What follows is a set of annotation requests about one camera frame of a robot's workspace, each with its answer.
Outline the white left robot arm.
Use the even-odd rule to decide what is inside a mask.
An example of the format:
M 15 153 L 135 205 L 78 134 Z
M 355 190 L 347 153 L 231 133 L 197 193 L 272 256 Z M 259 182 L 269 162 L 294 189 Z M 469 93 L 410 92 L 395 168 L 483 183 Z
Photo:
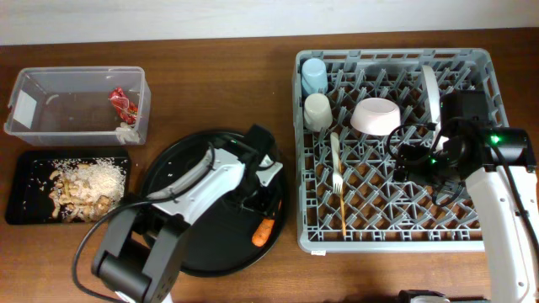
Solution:
M 205 155 L 178 180 L 100 219 L 109 226 L 93 260 L 93 275 L 117 293 L 119 302 L 164 301 L 179 275 L 192 225 L 242 182 L 266 189 L 281 169 L 266 152 L 233 138 L 208 142 Z M 164 219 L 152 247 L 131 237 L 142 211 Z

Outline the white plastic fork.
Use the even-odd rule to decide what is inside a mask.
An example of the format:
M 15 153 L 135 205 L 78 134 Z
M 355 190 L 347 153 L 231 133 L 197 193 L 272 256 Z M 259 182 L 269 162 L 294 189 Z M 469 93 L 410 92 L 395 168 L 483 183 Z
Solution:
M 340 172 L 339 135 L 336 132 L 332 132 L 330 135 L 330 145 L 331 145 L 332 162 L 333 162 L 333 174 L 332 174 L 333 190 L 335 194 L 341 195 L 342 190 L 343 190 L 344 180 Z

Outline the light blue plastic cup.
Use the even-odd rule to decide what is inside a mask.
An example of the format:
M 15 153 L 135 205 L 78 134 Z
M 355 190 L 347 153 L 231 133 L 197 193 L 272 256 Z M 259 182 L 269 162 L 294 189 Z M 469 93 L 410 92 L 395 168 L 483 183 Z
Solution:
M 328 74 L 325 63 L 318 58 L 310 58 L 302 65 L 302 93 L 307 97 L 313 93 L 328 91 Z

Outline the pink plastic bowl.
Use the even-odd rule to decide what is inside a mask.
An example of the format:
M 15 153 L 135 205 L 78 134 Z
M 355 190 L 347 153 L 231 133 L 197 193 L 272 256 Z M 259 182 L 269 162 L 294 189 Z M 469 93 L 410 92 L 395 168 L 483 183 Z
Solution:
M 387 136 L 401 125 L 399 107 L 385 98 L 365 98 L 350 118 L 354 129 L 372 136 Z

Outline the food scraps rice and nuts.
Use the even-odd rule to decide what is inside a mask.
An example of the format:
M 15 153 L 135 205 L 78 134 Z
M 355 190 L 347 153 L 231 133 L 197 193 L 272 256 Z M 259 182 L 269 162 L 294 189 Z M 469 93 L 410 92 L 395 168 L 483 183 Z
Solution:
M 119 204 L 126 179 L 126 169 L 111 157 L 61 159 L 52 162 L 39 190 L 52 203 L 51 219 L 92 222 Z

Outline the white tissue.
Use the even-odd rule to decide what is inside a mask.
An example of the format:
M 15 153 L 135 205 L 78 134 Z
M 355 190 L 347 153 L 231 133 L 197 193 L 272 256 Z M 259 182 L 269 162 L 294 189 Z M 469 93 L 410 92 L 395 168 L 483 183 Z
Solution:
M 121 145 L 135 145 L 140 142 L 140 135 L 126 122 L 121 122 L 115 129 L 116 137 Z

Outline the wooden chopstick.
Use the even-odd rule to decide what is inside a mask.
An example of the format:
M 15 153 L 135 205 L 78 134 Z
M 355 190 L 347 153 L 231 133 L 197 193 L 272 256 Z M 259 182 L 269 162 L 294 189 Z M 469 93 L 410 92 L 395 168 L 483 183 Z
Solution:
M 340 184 L 340 214 L 341 214 L 341 229 L 343 237 L 346 236 L 346 221 L 345 221 L 345 209 L 344 209 L 344 179 L 342 176 L 342 162 L 339 160 L 339 173 L 341 175 L 341 184 Z

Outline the orange carrot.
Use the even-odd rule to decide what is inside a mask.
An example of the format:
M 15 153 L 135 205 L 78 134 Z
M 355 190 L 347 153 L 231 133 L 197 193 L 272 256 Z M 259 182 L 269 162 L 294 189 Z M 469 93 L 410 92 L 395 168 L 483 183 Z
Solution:
M 274 224 L 274 220 L 263 219 L 252 236 L 252 244 L 256 247 L 262 247 L 269 240 Z

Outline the red snack wrapper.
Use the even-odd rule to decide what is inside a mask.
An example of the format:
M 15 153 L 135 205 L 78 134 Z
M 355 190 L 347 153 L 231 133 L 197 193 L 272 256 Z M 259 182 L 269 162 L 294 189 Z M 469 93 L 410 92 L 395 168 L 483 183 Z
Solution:
M 109 101 L 123 122 L 128 125 L 136 123 L 138 107 L 128 99 L 122 88 L 115 88 L 109 95 Z

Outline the small white cup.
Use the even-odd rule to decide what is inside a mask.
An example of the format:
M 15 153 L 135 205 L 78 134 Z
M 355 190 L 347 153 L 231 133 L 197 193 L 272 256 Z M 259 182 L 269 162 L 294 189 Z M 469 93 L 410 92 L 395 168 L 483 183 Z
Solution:
M 307 129 L 320 132 L 333 123 L 333 115 L 328 98 L 322 93 L 309 95 L 304 103 L 304 121 Z

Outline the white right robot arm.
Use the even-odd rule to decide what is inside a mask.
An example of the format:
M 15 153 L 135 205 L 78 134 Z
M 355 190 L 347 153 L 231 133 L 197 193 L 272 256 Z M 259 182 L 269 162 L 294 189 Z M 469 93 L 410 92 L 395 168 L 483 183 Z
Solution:
M 524 130 L 463 126 L 441 150 L 403 143 L 394 178 L 430 186 L 446 207 L 466 192 L 481 227 L 493 302 L 538 300 L 536 161 Z

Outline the grey dinner plate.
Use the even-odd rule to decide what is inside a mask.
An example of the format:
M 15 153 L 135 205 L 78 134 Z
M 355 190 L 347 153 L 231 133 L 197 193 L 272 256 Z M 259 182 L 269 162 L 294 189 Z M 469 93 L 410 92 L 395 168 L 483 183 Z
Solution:
M 431 122 L 435 124 L 435 136 L 440 134 L 440 92 L 436 80 L 435 72 L 432 67 L 423 65 L 422 72 L 422 88 L 426 92 L 426 106 L 430 110 Z

